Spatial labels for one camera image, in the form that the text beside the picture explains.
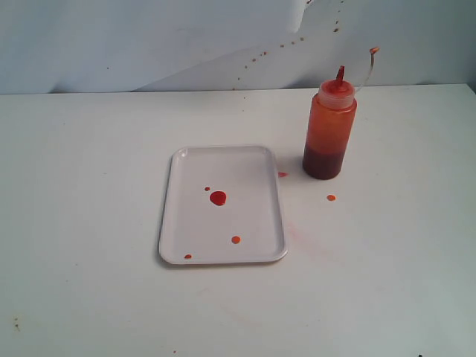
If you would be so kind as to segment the white rectangular plastic tray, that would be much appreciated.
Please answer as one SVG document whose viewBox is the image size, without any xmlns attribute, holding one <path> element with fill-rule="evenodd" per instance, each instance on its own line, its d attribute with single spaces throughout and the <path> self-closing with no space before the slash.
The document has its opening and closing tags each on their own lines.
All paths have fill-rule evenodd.
<svg viewBox="0 0 476 357">
<path fill-rule="evenodd" d="M 171 265 L 273 263 L 288 251 L 274 153 L 184 147 L 170 162 L 158 253 Z"/>
</svg>

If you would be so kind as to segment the red sauce squeeze bottle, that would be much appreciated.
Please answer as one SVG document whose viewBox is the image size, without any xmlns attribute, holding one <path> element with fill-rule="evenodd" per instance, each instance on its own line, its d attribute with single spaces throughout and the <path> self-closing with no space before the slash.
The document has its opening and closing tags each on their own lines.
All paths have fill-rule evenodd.
<svg viewBox="0 0 476 357">
<path fill-rule="evenodd" d="M 342 65 L 336 77 L 322 82 L 312 98 L 302 167 L 314 179 L 333 179 L 341 172 L 358 106 L 356 93 L 367 84 L 379 50 L 369 50 L 370 68 L 360 86 L 344 79 Z"/>
</svg>

